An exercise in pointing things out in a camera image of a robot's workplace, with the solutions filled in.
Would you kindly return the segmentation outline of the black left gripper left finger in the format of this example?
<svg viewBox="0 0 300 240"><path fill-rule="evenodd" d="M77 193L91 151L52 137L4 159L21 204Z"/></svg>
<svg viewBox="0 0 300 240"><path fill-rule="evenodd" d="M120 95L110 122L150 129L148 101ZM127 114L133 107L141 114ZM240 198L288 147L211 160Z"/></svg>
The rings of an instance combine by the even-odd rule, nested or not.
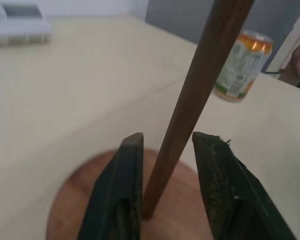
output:
<svg viewBox="0 0 300 240"><path fill-rule="evenodd" d="M144 135L123 139L94 183L76 240L141 240Z"/></svg>

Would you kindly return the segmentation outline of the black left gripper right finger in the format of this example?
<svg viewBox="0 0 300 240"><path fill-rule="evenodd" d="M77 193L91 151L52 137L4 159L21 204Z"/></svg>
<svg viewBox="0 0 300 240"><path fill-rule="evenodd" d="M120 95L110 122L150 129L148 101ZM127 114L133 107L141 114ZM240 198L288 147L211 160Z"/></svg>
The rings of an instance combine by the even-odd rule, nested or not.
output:
<svg viewBox="0 0 300 240"><path fill-rule="evenodd" d="M213 240L297 240L261 182L228 142L198 131L192 142Z"/></svg>

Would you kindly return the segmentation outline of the dark wooden pole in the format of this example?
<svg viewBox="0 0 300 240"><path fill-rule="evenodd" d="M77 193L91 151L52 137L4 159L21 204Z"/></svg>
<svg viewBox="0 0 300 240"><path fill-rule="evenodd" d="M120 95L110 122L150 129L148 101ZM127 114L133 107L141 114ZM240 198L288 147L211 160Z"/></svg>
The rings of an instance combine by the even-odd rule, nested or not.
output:
<svg viewBox="0 0 300 240"><path fill-rule="evenodd" d="M255 0L214 0L147 183L149 220L172 176Z"/></svg>

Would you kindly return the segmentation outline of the round wooden base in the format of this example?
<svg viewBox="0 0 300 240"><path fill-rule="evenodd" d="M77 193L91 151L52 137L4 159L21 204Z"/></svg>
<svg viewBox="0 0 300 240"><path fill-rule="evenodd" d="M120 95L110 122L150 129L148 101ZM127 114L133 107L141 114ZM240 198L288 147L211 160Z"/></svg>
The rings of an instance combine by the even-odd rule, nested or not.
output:
<svg viewBox="0 0 300 240"><path fill-rule="evenodd" d="M76 169L58 191L49 213L46 240L76 240L93 185L115 154L104 152ZM213 240L198 175L179 162L141 240Z"/></svg>

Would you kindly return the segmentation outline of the orange and white drink can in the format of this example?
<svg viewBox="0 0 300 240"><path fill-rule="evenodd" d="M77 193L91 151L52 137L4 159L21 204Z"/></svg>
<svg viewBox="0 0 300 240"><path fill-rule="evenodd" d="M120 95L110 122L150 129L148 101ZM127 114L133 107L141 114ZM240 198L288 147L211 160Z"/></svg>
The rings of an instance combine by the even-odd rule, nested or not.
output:
<svg viewBox="0 0 300 240"><path fill-rule="evenodd" d="M273 40L259 32L242 31L214 85L214 93L230 101L243 100L273 51Z"/></svg>

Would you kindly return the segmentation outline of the white slatted plastic box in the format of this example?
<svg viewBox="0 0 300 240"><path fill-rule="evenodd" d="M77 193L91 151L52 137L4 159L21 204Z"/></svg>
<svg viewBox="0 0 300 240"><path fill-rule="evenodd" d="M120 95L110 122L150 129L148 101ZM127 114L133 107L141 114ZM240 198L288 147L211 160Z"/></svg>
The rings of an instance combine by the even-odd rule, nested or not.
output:
<svg viewBox="0 0 300 240"><path fill-rule="evenodd" d="M44 44L52 28L34 2L0 1L0 46Z"/></svg>

